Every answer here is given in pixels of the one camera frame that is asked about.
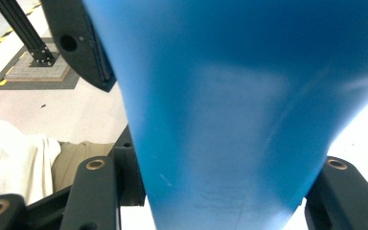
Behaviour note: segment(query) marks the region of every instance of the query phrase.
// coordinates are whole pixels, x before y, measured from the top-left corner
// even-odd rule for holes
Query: gray mat
[[[43,38],[43,41],[46,42],[48,46],[52,46],[53,44],[53,40],[51,38]],[[16,62],[19,61],[19,58],[26,51],[25,47],[20,49],[9,64],[0,72],[0,82],[5,79],[6,73],[16,64]],[[5,83],[0,84],[0,90],[74,89],[79,78],[80,76],[73,69],[70,69],[62,81],[6,81]]]

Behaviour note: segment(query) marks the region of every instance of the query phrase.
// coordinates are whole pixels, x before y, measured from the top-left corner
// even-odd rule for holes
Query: blue container
[[[278,229],[368,103],[368,0],[83,1],[157,229]]]

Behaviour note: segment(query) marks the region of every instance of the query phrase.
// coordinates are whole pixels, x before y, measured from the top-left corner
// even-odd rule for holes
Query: blue plastic object
[[[83,0],[157,229],[278,229],[368,103],[368,0]]]

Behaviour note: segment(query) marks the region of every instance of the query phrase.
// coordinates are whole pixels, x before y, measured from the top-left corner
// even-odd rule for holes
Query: blue surface
[[[368,103],[368,0],[84,0],[158,229],[276,229]]]

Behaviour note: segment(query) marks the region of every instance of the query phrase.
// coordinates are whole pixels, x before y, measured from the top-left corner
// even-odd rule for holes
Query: floor
[[[29,10],[36,0],[21,0]],[[50,35],[41,8],[29,19],[38,33]],[[9,28],[0,18],[0,36]],[[0,44],[0,70],[22,47],[16,34]],[[45,133],[60,141],[113,143],[127,124],[118,85],[109,93],[79,79],[74,90],[0,90],[0,118],[26,134]],[[368,180],[368,107],[342,132],[330,154],[354,163]],[[286,229],[307,229],[303,206]],[[150,208],[123,208],[124,229],[154,229]]]

